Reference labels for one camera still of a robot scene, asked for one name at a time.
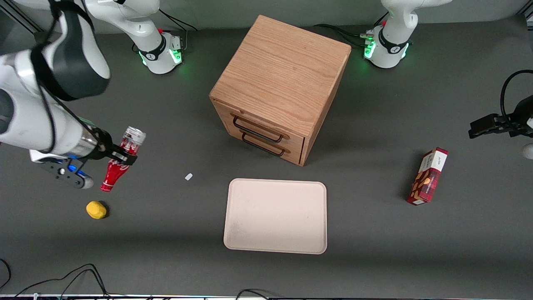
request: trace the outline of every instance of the red bottle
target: red bottle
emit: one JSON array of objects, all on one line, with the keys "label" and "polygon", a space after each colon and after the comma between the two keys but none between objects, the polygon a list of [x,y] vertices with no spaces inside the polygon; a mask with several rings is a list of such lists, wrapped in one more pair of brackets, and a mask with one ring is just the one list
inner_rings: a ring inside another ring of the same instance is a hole
[{"label": "red bottle", "polygon": [[[146,133],[140,131],[139,129],[128,127],[126,132],[122,136],[122,141],[120,142],[120,147],[126,150],[130,154],[137,154],[139,147],[144,142],[146,138]],[[106,177],[100,185],[100,189],[104,192],[111,192],[115,182],[130,168],[129,165],[124,165],[119,163],[116,160],[109,160],[107,164],[107,173]]]}]

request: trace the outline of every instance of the yellow toy lemon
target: yellow toy lemon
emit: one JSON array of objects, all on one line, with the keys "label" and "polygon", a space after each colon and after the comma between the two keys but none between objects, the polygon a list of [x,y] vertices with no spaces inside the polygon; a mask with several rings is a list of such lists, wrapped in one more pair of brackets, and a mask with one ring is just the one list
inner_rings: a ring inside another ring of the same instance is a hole
[{"label": "yellow toy lemon", "polygon": [[85,209],[87,210],[89,216],[91,216],[93,219],[102,219],[107,215],[106,207],[98,201],[89,202]]}]

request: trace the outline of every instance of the gray wall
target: gray wall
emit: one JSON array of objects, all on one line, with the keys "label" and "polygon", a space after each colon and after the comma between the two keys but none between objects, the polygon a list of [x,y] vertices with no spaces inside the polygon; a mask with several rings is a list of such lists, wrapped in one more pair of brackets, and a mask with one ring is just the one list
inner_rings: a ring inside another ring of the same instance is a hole
[{"label": "gray wall", "polygon": [[[441,7],[418,11],[422,23],[494,21],[518,12],[527,0],[454,0]],[[246,28],[258,14],[280,21],[310,26],[370,24],[385,9],[379,0],[161,0],[161,9],[198,28]],[[49,12],[22,9],[43,28],[51,22]],[[151,16],[156,26],[176,28],[162,14]],[[119,29],[95,22],[98,33]]]},{"label": "gray wall", "polygon": [[0,55],[31,48],[35,45],[33,34],[7,14],[0,11]]}]

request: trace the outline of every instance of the drawer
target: drawer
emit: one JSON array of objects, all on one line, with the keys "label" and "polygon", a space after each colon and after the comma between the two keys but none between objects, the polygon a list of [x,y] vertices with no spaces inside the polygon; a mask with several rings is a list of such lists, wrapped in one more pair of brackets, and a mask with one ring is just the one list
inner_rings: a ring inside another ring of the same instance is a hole
[{"label": "drawer", "polygon": [[300,164],[303,137],[273,129],[217,101],[213,101],[213,105],[231,136],[291,163]]}]

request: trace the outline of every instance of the black metal handle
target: black metal handle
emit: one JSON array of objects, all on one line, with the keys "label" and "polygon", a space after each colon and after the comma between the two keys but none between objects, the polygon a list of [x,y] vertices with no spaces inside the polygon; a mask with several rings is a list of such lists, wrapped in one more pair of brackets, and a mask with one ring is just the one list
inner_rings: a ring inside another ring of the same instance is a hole
[{"label": "black metal handle", "polygon": [[265,139],[265,140],[267,140],[269,142],[276,143],[276,144],[281,142],[281,139],[283,139],[283,135],[279,135],[279,139],[275,140],[275,139],[271,139],[271,138],[269,138],[267,136],[264,136],[264,135],[262,135],[262,134],[260,134],[258,132],[255,132],[253,130],[250,130],[250,129],[246,128],[246,127],[243,127],[243,126],[237,124],[237,119],[238,119],[238,116],[235,116],[233,118],[233,124],[235,125],[235,127],[237,127],[238,129],[240,129],[242,131],[246,131],[246,132],[250,133],[251,135],[255,135],[255,136],[259,137],[259,138]]},{"label": "black metal handle", "polygon": [[282,155],[285,153],[285,149],[281,149],[281,153],[276,153],[276,152],[270,151],[270,150],[268,150],[268,149],[266,149],[266,148],[263,148],[263,147],[261,147],[261,146],[259,146],[259,145],[257,145],[257,144],[252,143],[252,142],[249,141],[249,140],[246,140],[246,139],[244,138],[245,136],[246,136],[246,133],[243,132],[243,137],[241,138],[241,139],[243,140],[243,142],[245,142],[245,143],[247,143],[247,144],[250,144],[250,145],[252,145],[252,146],[254,146],[254,147],[256,147],[256,148],[259,148],[259,149],[261,149],[261,150],[263,150],[263,151],[266,151],[266,152],[268,152],[268,153],[270,153],[270,154],[272,154],[272,155],[275,155],[275,156],[282,156]]}]

